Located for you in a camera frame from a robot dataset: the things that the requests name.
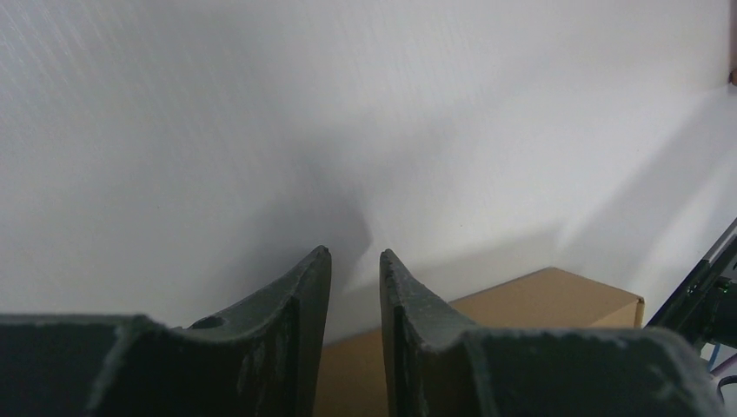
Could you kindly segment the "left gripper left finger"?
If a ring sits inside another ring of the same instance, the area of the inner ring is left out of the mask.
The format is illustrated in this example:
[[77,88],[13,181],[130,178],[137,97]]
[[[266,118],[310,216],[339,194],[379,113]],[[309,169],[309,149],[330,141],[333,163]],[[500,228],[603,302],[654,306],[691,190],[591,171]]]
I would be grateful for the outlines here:
[[5,314],[4,416],[309,416],[331,255],[188,328],[144,314]]

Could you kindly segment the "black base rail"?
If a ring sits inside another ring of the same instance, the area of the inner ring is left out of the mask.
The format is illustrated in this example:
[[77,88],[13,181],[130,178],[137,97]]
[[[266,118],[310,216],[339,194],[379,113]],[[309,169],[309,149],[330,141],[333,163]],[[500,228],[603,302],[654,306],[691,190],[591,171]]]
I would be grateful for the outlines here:
[[714,245],[647,323],[672,331],[700,349],[736,347],[736,223]]

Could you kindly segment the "brown cardboard box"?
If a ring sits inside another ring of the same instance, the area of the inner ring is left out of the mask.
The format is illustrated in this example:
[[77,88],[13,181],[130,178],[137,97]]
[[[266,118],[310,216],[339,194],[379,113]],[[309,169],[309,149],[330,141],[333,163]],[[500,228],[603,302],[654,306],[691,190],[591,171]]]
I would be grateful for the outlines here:
[[[640,328],[645,308],[639,295],[558,268],[545,268],[450,304],[482,325],[503,328]],[[313,414],[388,415],[379,328],[322,350]]]

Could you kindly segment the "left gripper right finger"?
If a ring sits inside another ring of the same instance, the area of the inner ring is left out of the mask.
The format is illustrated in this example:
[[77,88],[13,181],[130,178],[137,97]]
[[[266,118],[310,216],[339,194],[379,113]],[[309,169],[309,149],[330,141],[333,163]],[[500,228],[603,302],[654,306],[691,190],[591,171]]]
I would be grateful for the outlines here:
[[723,416],[705,366],[661,328],[489,328],[380,256],[393,416]]

